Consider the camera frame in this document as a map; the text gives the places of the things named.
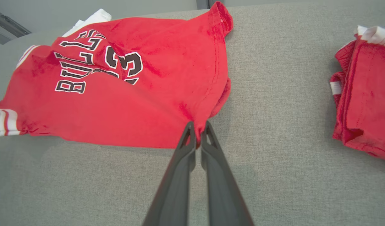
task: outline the basketball jersey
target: basketball jersey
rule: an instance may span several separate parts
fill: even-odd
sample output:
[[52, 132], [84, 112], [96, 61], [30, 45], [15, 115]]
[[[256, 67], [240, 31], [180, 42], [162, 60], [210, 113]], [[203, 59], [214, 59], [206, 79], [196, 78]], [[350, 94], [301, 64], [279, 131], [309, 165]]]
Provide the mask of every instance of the basketball jersey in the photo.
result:
[[174, 148], [187, 122], [201, 134], [227, 100], [232, 27], [217, 2], [190, 20], [126, 18], [32, 46], [0, 101], [0, 136]]

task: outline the gray fabric surface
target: gray fabric surface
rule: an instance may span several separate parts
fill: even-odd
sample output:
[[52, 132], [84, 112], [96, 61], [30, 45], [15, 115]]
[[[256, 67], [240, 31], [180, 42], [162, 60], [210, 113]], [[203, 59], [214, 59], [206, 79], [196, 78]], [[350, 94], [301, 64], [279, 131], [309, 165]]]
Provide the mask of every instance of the gray fabric surface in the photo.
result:
[[[257, 226], [385, 226], [385, 162], [331, 138], [336, 110], [328, 82], [339, 70], [333, 56], [353, 40], [356, 25], [385, 27], [385, 1], [355, 2], [229, 8], [232, 88], [211, 122]], [[23, 51], [65, 30], [0, 49], [0, 99]], [[1, 137], [0, 225], [140, 225], [171, 155]], [[208, 224], [204, 176], [199, 165], [191, 176], [192, 226]]]

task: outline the red fabric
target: red fabric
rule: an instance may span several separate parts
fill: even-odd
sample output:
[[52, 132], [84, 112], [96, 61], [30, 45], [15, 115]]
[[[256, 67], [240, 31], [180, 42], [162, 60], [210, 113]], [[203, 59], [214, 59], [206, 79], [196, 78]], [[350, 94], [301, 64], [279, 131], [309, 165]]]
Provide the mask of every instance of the red fabric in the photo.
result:
[[385, 159], [385, 46], [358, 36], [336, 54], [343, 71], [333, 138], [345, 146]]
[[21, 134], [174, 148], [188, 121], [201, 134], [228, 98], [224, 37], [232, 28], [220, 2], [190, 20], [88, 25], [51, 47], [34, 48], [13, 73], [0, 109], [18, 114]]

